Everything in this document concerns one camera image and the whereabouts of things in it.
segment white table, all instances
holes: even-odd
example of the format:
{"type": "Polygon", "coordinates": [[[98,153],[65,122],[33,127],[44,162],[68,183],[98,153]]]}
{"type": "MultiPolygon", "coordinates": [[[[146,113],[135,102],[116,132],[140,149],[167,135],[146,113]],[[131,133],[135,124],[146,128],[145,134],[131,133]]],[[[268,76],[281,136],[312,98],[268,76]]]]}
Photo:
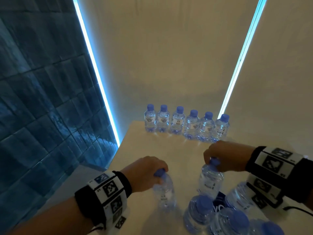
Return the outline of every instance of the white table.
{"type": "MultiPolygon", "coordinates": [[[[161,214],[156,208],[152,190],[132,194],[128,198],[130,216],[120,234],[188,234],[182,224],[181,213],[190,199],[197,194],[198,178],[204,164],[203,152],[208,143],[186,140],[182,135],[147,133],[144,122],[133,121],[125,135],[109,170],[121,170],[144,156],[156,156],[168,164],[178,201],[176,213],[161,214]]],[[[227,172],[221,192],[227,193],[239,182],[245,181],[247,172],[227,172]]],[[[286,199],[292,206],[307,209],[304,205],[286,199]]],[[[313,234],[313,217],[291,210],[288,218],[278,223],[286,235],[313,234]]]]}

